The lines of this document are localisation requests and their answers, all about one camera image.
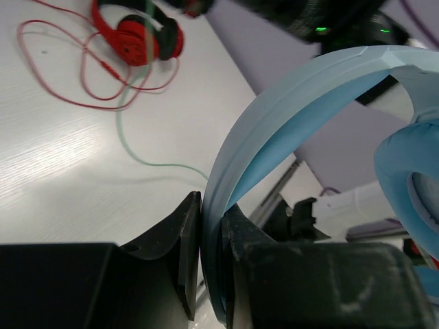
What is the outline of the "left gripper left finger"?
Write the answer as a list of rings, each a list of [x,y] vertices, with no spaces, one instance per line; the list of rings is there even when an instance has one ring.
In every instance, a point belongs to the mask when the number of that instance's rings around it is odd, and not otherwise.
[[[141,321],[192,321],[198,287],[201,193],[120,249],[132,259],[131,294]]]

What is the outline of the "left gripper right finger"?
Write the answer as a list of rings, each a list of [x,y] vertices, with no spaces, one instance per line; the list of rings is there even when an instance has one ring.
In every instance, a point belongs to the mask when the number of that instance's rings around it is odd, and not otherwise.
[[[226,211],[221,225],[226,327],[293,328],[287,285],[302,248],[270,238],[238,205]]]

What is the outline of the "light blue headphones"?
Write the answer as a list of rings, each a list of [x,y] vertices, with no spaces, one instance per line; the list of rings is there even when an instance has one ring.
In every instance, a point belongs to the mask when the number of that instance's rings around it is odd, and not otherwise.
[[[438,53],[367,46],[312,59],[258,95],[228,133],[202,204],[202,269],[217,319],[226,321],[220,219],[319,134],[316,163],[354,185],[375,168],[408,232],[438,254],[438,217],[413,182],[438,180]]]

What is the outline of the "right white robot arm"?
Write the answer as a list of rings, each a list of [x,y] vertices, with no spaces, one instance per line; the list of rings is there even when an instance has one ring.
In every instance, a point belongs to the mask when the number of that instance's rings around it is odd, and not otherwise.
[[[164,1],[187,16],[206,14],[216,1]],[[352,47],[401,45],[428,49],[381,10],[386,1],[232,1],[277,28],[307,43],[318,44],[318,56]],[[431,31],[409,1],[398,1],[425,38],[438,50],[438,32]],[[382,112],[411,110],[407,92],[391,76],[356,98]]]

